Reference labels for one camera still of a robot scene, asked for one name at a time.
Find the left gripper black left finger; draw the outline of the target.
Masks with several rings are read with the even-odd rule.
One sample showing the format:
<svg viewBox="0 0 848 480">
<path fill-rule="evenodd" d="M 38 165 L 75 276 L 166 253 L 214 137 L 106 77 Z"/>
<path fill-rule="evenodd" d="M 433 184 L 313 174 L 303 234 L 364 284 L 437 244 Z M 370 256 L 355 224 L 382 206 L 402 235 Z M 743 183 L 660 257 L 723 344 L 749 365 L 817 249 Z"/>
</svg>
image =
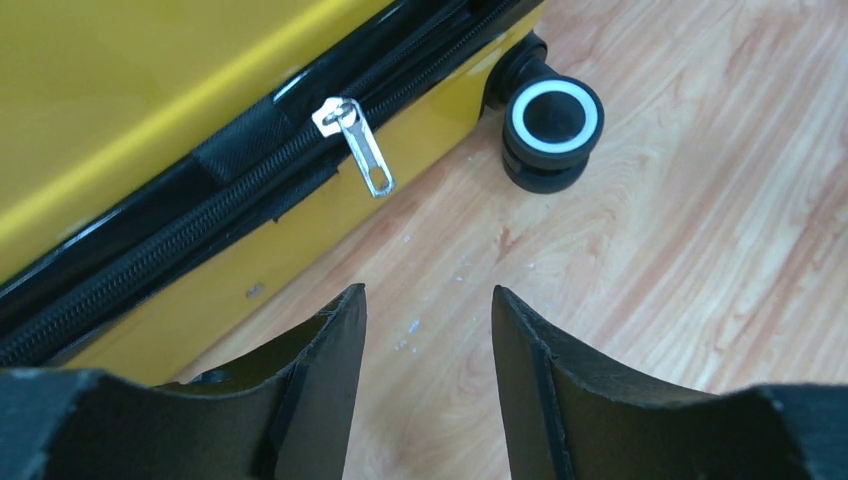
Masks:
<svg viewBox="0 0 848 480">
<path fill-rule="evenodd" d="M 1 373 L 5 479 L 339 479 L 363 357 L 366 290 L 188 383 L 102 369 Z"/>
</svg>

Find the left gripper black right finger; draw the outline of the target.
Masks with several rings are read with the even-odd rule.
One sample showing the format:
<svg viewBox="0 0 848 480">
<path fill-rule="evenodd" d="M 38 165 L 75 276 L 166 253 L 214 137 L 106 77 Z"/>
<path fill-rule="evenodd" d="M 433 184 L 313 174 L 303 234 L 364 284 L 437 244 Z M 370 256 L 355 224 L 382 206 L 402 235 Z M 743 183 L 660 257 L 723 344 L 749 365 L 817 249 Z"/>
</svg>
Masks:
<svg viewBox="0 0 848 480">
<path fill-rule="evenodd" d="M 847 388 L 711 394 L 605 355 L 493 291 L 500 411 L 515 479 L 843 479 Z"/>
</svg>

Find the silver zipper pull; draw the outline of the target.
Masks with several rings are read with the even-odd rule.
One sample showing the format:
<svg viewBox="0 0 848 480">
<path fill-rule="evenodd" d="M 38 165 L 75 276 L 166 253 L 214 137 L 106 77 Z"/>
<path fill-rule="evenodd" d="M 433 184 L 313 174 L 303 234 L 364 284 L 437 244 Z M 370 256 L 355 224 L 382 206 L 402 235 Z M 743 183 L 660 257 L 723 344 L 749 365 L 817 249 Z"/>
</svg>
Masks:
<svg viewBox="0 0 848 480">
<path fill-rule="evenodd" d="M 394 190 L 393 175 L 357 100 L 328 97 L 311 118 L 324 138 L 343 136 L 373 198 L 387 197 Z"/>
</svg>

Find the yellow Pikachu hard-shell suitcase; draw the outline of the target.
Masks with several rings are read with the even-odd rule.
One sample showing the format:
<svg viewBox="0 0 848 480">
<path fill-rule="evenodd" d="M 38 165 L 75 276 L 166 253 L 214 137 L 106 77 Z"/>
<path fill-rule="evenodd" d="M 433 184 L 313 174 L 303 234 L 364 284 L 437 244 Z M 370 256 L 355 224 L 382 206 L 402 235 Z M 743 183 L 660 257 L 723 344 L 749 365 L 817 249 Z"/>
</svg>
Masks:
<svg viewBox="0 0 848 480">
<path fill-rule="evenodd" d="M 546 62 L 540 1 L 5 1 L 1 365 L 165 380 L 503 109 L 503 166 L 552 193 L 604 109 Z M 363 108 L 395 180 L 342 135 Z"/>
</svg>

